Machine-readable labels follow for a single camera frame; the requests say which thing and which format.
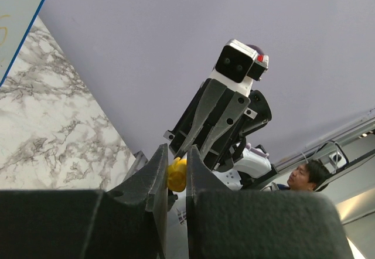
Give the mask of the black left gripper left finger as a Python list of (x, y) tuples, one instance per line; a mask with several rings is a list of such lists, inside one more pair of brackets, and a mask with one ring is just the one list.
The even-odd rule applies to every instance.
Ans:
[(164, 258), (168, 148), (108, 192), (2, 190), (2, 258)]

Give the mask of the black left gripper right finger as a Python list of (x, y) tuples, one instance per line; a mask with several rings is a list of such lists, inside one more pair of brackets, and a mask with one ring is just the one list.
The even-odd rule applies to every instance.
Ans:
[(190, 258), (352, 258), (333, 203), (309, 192), (233, 191), (187, 153)]

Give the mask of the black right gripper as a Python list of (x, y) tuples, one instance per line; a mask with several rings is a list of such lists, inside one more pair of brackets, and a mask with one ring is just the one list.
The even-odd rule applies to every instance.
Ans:
[(183, 157), (195, 145), (209, 169), (229, 169), (240, 157), (246, 137), (271, 119), (270, 107), (260, 91), (244, 96), (216, 79), (207, 79), (164, 137), (175, 158)]

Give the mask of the yellow marker cap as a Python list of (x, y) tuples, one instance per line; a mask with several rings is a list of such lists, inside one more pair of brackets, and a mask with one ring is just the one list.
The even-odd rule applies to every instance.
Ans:
[(187, 159), (176, 158), (168, 166), (168, 189), (173, 192), (183, 192), (186, 188)]

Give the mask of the blue framed whiteboard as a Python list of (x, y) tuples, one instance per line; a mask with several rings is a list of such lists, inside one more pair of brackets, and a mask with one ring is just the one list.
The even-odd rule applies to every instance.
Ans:
[(3, 83), (45, 0), (1, 0), (1, 83)]

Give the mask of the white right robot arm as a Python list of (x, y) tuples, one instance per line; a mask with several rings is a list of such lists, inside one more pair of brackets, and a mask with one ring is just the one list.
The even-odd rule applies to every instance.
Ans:
[(276, 174), (262, 145), (247, 143), (247, 136), (272, 119), (270, 107), (258, 90), (242, 95), (215, 79), (198, 89), (174, 129), (165, 132), (175, 158), (183, 158), (192, 146), (203, 163), (220, 176), (237, 171), (238, 188), (250, 188)]

